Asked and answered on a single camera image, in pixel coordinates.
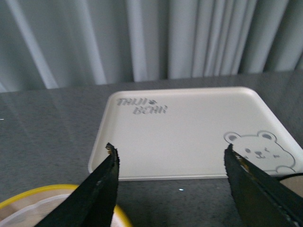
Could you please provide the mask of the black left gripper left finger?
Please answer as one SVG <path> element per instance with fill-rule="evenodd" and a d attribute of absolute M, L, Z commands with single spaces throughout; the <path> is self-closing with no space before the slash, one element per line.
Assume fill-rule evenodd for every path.
<path fill-rule="evenodd" d="M 107 158 L 37 227 L 109 227 L 117 200 L 119 156 L 110 143 Z"/>

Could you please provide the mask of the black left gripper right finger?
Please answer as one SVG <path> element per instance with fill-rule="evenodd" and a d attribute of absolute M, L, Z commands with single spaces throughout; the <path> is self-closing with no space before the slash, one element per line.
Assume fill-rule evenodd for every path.
<path fill-rule="evenodd" d="M 230 144 L 224 165 L 231 194 L 246 227 L 301 227 L 303 198 L 246 160 Z"/>

